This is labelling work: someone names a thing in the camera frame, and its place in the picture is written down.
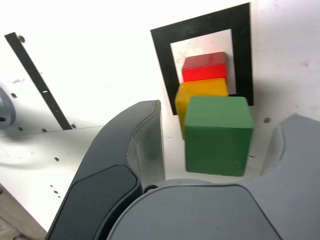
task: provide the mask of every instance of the white surface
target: white surface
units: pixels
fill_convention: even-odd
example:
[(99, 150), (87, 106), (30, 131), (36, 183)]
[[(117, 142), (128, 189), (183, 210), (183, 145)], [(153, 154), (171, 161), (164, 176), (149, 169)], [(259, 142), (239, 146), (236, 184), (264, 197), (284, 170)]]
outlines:
[[(25, 127), (23, 132), (9, 130), (12, 132), (1, 136), (40, 133), (42, 128), (49, 132), (0, 138), (0, 182), (48, 230), (99, 131), (96, 126), (138, 101), (151, 99), (162, 103), (167, 178), (234, 182), (234, 177), (185, 172), (184, 142), (178, 118), (169, 110), (150, 29), (245, 2), (198, 0), (189, 5), (182, 0), (162, 1), (156, 8), (144, 0), (112, 5), (103, 1), (1, 3), (0, 21), (6, 24), (1, 25), (0, 34), (16, 32), (25, 37), (26, 50), (70, 124), (78, 129), (57, 131), (58, 123), (3, 38), (1, 87), (17, 91), (13, 102), (19, 124)], [(320, 121), (319, 11), (318, 0), (252, 3), (253, 157), (245, 177), (237, 179), (260, 174), (273, 129), (286, 117), (297, 112)], [(24, 82), (13, 84), (23, 78)], [(271, 118), (270, 123), (263, 122), (266, 117)]]
[(187, 57), (224, 52), (228, 92), (229, 94), (237, 93), (231, 29), (171, 43), (171, 50), (180, 83), (183, 82), (182, 68)]

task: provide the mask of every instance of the black square frame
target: black square frame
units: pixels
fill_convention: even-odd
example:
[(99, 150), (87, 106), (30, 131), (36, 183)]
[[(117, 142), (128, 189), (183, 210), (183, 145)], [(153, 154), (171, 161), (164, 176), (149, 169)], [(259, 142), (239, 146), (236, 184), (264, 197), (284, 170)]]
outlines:
[(230, 7), (151, 30), (172, 113), (177, 115), (175, 98), (179, 88), (171, 43), (231, 29), (236, 94), (254, 104), (250, 3)]

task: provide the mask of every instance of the cube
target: cube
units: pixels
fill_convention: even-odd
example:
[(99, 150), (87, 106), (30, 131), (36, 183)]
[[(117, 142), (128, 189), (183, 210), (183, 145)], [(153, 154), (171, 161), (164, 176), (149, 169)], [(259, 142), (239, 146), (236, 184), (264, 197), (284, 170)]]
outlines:
[(182, 67), (184, 82), (204, 79), (227, 79), (227, 64), (224, 52), (190, 56)]
[(180, 120), (182, 138), (185, 139), (185, 116), (192, 96), (228, 96), (224, 78), (182, 82), (175, 96), (175, 108)]
[(244, 175), (254, 129), (244, 97), (192, 97), (184, 126), (187, 172)]

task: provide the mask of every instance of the gray metal part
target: gray metal part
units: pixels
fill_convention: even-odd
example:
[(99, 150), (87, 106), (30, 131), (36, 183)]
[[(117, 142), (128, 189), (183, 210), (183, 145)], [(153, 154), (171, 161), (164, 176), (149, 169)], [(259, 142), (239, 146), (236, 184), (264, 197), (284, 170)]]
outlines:
[(157, 188), (131, 204), (108, 240), (279, 240), (241, 186)]
[(16, 109), (7, 93), (0, 87), (0, 130), (10, 127), (16, 120)]
[(320, 238), (320, 122), (294, 115), (282, 124), (285, 151), (247, 188), (284, 240)]

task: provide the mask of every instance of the yellow cube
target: yellow cube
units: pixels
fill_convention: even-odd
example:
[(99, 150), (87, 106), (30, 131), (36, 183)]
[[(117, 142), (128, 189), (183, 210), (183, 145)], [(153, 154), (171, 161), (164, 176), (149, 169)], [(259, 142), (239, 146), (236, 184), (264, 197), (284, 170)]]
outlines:
[(185, 117), (189, 99), (199, 96), (228, 96), (226, 79), (215, 78), (182, 82), (175, 96), (175, 108), (180, 120), (182, 138), (185, 139)]

